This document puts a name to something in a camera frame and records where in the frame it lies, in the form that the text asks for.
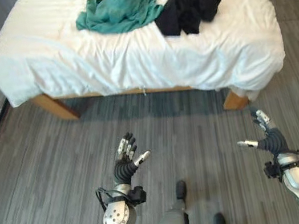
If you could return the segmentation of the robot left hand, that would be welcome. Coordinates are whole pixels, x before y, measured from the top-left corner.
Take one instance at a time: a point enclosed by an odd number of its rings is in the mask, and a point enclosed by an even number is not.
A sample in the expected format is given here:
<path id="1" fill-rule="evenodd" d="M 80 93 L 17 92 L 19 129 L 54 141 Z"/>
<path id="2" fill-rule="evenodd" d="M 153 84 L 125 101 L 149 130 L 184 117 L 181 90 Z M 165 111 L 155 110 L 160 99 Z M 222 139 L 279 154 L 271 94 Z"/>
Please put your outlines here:
<path id="1" fill-rule="evenodd" d="M 119 142 L 116 162 L 114 165 L 114 180 L 116 185 L 131 184 L 131 179 L 139 166 L 151 155 L 151 151 L 145 151 L 135 160 L 134 155 L 137 149 L 136 138 L 131 132 L 127 132 Z"/>

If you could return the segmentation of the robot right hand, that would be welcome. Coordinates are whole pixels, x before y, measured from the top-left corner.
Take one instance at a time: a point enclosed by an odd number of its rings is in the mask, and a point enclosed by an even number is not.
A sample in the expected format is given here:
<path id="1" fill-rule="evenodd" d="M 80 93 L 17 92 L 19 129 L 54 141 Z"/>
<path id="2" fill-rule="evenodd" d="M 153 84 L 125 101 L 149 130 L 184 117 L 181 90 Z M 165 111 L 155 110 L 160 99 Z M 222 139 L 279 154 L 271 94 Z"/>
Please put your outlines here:
<path id="1" fill-rule="evenodd" d="M 253 117 L 253 123 L 259 125 L 265 133 L 265 138 L 258 141 L 239 141 L 237 145 L 241 147 L 250 147 L 254 149 L 265 150 L 273 155 L 287 151 L 288 145 L 286 139 L 274 121 L 261 109 L 252 108 L 250 114 Z"/>

